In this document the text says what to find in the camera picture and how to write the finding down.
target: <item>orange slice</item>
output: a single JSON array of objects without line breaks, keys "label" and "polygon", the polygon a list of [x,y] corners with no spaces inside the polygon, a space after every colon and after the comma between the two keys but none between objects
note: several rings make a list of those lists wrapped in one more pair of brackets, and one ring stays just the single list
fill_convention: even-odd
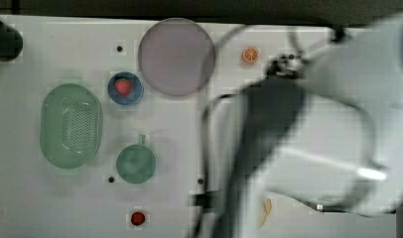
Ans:
[{"label": "orange slice", "polygon": [[242,51],[242,59],[248,63],[254,63],[258,59],[258,49],[255,47],[247,47]]}]

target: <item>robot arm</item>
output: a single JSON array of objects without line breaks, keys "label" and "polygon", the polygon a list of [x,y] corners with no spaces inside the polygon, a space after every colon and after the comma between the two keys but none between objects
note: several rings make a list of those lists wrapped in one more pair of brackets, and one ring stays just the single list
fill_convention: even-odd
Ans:
[{"label": "robot arm", "polygon": [[403,15],[313,59],[299,81],[265,79],[238,97],[245,113],[213,237],[255,232],[253,180],[365,216],[402,203]]}]

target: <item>blue bowl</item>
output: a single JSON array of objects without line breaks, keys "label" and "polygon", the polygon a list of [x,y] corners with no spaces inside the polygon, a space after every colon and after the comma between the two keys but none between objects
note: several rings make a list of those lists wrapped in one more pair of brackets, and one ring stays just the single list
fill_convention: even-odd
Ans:
[{"label": "blue bowl", "polygon": [[[131,91],[126,96],[122,96],[115,88],[115,81],[120,78],[131,80]],[[143,97],[144,88],[140,79],[131,72],[118,72],[108,83],[108,94],[111,99],[120,105],[133,105],[139,103]]]}]

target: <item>green cup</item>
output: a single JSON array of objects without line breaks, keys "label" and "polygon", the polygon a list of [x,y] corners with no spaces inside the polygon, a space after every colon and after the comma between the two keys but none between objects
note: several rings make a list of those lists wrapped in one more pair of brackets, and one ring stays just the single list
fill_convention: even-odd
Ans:
[{"label": "green cup", "polygon": [[155,172],[156,157],[145,145],[145,139],[145,135],[140,135],[140,143],[126,147],[117,158],[119,175],[130,183],[145,182]]}]

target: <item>green colander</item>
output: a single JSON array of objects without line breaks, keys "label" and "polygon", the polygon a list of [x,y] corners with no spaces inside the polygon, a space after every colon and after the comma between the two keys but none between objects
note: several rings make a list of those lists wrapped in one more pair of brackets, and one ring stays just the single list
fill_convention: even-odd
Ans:
[{"label": "green colander", "polygon": [[84,165],[96,154],[102,135],[102,109],[96,97],[77,84],[64,84],[45,98],[41,114],[41,150],[62,169]]}]

